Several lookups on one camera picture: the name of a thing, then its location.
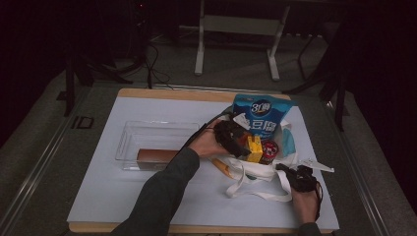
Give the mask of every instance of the blue snack bag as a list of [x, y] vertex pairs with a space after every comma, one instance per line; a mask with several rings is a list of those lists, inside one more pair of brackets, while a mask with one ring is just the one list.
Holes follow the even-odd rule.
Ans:
[[273, 139], [273, 134], [294, 101], [270, 95], [236, 94], [233, 100], [233, 113], [245, 113], [250, 132], [261, 139]]

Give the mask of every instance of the chair leg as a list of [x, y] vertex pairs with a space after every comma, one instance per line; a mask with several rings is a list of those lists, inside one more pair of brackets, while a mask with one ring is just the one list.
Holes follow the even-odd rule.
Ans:
[[313, 39], [315, 39], [315, 38], [316, 38], [316, 35], [312, 35], [310, 37], [309, 41], [307, 42], [307, 44], [301, 50], [300, 54], [298, 54], [297, 63], [298, 63], [298, 67], [300, 68], [301, 76], [303, 77], [304, 81], [306, 80], [306, 75], [304, 73], [303, 65], [301, 63], [301, 56], [303, 55], [303, 53], [306, 51], [307, 47], [309, 47], [310, 43], [312, 43]]

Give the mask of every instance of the dark background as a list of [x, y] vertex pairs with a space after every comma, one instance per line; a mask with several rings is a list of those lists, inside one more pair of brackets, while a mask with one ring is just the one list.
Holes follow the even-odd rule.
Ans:
[[[102, 1], [101, 5], [99, 1], [98, 5], [89, 2], [7, 0], [0, 4], [0, 145], [19, 126], [48, 83], [65, 69], [65, 52], [70, 42], [76, 42], [76, 50], [107, 64], [112, 63], [112, 58], [144, 52], [143, 45], [133, 45], [127, 50], [128, 42], [108, 35], [109, 29], [119, 30], [120, 34], [137, 33], [126, 8], [114, 8], [111, 5], [114, 1]], [[121, 6], [132, 6], [127, 0], [118, 2]], [[198, 25], [199, 1], [143, 2], [148, 9], [142, 12], [145, 15], [136, 16], [135, 21], [145, 18], [151, 28], [163, 30], [173, 39], [178, 37], [178, 25]], [[243, 5], [230, 9], [235, 9], [235, 15], [273, 16], [273, 11], [264, 11], [265, 7]], [[224, 5], [213, 2], [208, 4], [208, 10], [221, 14]], [[311, 33], [314, 30], [312, 13], [320, 15], [322, 10], [294, 6], [285, 31]], [[378, 1], [363, 11], [363, 21], [357, 27], [365, 29], [366, 38], [348, 80], [348, 90], [355, 94], [359, 108], [415, 211], [416, 10], [414, 1]], [[100, 14], [107, 14], [107, 17], [102, 18]], [[332, 16], [339, 20], [344, 16], [343, 11], [336, 10]]]

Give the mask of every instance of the floor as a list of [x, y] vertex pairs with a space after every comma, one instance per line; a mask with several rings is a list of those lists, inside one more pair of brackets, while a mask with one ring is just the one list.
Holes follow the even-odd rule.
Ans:
[[[247, 41], [240, 40], [239, 36], [235, 37], [235, 41], [226, 43], [220, 40], [222, 37], [224, 37], [223, 34], [208, 35], [204, 73], [196, 77], [193, 74], [197, 53], [195, 32], [185, 31], [179, 44], [173, 44], [163, 35], [155, 35], [152, 40], [154, 47], [150, 47], [148, 51], [149, 60], [155, 60], [154, 74], [152, 74], [155, 85], [280, 91], [294, 88], [304, 82], [295, 59], [306, 39], [287, 36], [281, 41], [276, 57], [281, 81], [273, 82], [268, 74], [266, 60], [265, 47], [268, 45], [268, 38], [258, 38], [250, 43], [255, 46], [248, 46]], [[303, 58], [307, 73], [314, 70], [326, 46], [320, 38], [313, 42]], [[118, 63], [126, 65], [129, 62], [119, 61]], [[62, 151], [63, 147], [59, 147], [59, 141], [54, 139], [57, 137], [56, 131], [63, 124], [68, 123], [67, 118], [63, 117], [65, 103], [56, 100], [58, 93], [65, 89], [64, 75], [65, 73], [51, 81], [24, 122], [0, 150], [0, 190], [2, 190], [0, 212], [2, 214], [7, 212], [13, 200], [16, 199], [22, 183], [45, 152], [49, 151], [50, 158], [53, 159], [54, 151], [57, 149]], [[132, 80], [134, 87], [147, 86], [148, 70], [145, 67], [122, 76], [127, 80]], [[100, 78], [99, 75], [94, 86], [98, 88], [122, 87], [108, 79]], [[321, 86], [317, 85], [303, 93], [317, 97]], [[80, 103], [84, 102], [84, 96], [88, 96], [84, 90], [85, 88], [77, 86], [77, 98]], [[345, 131], [342, 137], [351, 147], [352, 155], [355, 156], [353, 165], [357, 165], [356, 167], [360, 170], [357, 183], [364, 184], [365, 189], [358, 185], [359, 191], [364, 193], [364, 204], [374, 202], [381, 216], [381, 221], [374, 225], [375, 234], [414, 235], [417, 232], [415, 214], [401, 194], [378, 142], [355, 103], [354, 94], [347, 95], [345, 109], [347, 113], [343, 117]], [[71, 151], [71, 148], [67, 147], [65, 151]], [[45, 191], [41, 186], [42, 184], [38, 189], [32, 190], [31, 194], [34, 198], [36, 191]], [[71, 199], [55, 204], [58, 208], [70, 207]], [[45, 211], [42, 208], [42, 202], [28, 200], [23, 205], [20, 214], [15, 215], [16, 221], [12, 225], [14, 227], [10, 227], [11, 230], [7, 235], [78, 235], [68, 231], [65, 221], [67, 211], [62, 210], [57, 214], [52, 212], [55, 211]], [[43, 224], [34, 224], [38, 221], [48, 224], [48, 229], [44, 228]], [[356, 235], [362, 235], [360, 229], [357, 229]]]

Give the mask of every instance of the gray carpet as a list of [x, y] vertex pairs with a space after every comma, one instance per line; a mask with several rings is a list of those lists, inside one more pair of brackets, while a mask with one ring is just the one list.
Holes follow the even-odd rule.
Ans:
[[[188, 86], [264, 91], [292, 89], [303, 83], [295, 59], [306, 39], [287, 36], [280, 42], [276, 59], [281, 80], [273, 82], [268, 72], [265, 51], [268, 38], [250, 38], [252, 41], [248, 43], [247, 37], [236, 36], [231, 42], [230, 40], [223, 42], [223, 37], [223, 34], [208, 35], [210, 39], [206, 44], [204, 73], [199, 77], [194, 76], [197, 55], [194, 33], [185, 33], [179, 44], [172, 44], [163, 36], [153, 40], [153, 45], [158, 50], [158, 57], [153, 67], [155, 74], [152, 80], [162, 87]], [[314, 70], [325, 50], [326, 44], [317, 38], [303, 57], [307, 73]], [[152, 62], [155, 57], [156, 51], [150, 48], [149, 60]], [[118, 63], [123, 66], [128, 62]], [[124, 77], [134, 81], [132, 87], [144, 88], [147, 85], [147, 75], [148, 70], [142, 68]], [[98, 142], [117, 88], [123, 85], [101, 78], [96, 81], [93, 88], [77, 86], [80, 106], [76, 107], [75, 114], [98, 117], [92, 130], [81, 131], [68, 127], [74, 117], [63, 117], [65, 103], [55, 100], [58, 92], [64, 89], [64, 83], [64, 74], [50, 83], [28, 117], [0, 150], [2, 215], [7, 211], [38, 159], [45, 152], [50, 153], [48, 168], [37, 188], [33, 190], [28, 205], [22, 210], [22, 214], [17, 215], [16, 225], [10, 235], [76, 235], [67, 231], [66, 217], [87, 170], [89, 158], [94, 152], [91, 146]], [[321, 86], [317, 85], [302, 92], [306, 104], [310, 99], [312, 101], [318, 99], [317, 94]], [[309, 109], [318, 109], [313, 104], [312, 102]], [[329, 139], [328, 135], [331, 135], [334, 139], [331, 143], [336, 144], [337, 139], [345, 142], [345, 146], [339, 148], [350, 150], [353, 160], [346, 159], [344, 162], [334, 163], [338, 170], [337, 178], [347, 179], [349, 184], [345, 186], [346, 191], [357, 189], [364, 193], [362, 198], [343, 192], [343, 189], [334, 193], [334, 199], [340, 200], [334, 205], [341, 227], [335, 235], [415, 235], [417, 232], [415, 213], [402, 195], [375, 137], [355, 103], [353, 94], [347, 95], [345, 107], [348, 116], [343, 117], [344, 133], [337, 131], [324, 133], [315, 129], [315, 123], [306, 124], [312, 140]], [[57, 130], [65, 131], [62, 136], [64, 140], [58, 140], [58, 146], [51, 147], [50, 141], [57, 137]], [[331, 158], [339, 153], [326, 152], [317, 155]], [[359, 177], [349, 177], [352, 171], [349, 166], [355, 164], [360, 170]], [[365, 184], [365, 188], [358, 186], [361, 181]], [[335, 188], [337, 182], [330, 181], [329, 184]], [[369, 219], [370, 213], [363, 208], [363, 203], [375, 203], [377, 214], [383, 221], [373, 224]], [[349, 206], [350, 211], [338, 210], [338, 206], [343, 207], [343, 205]]]

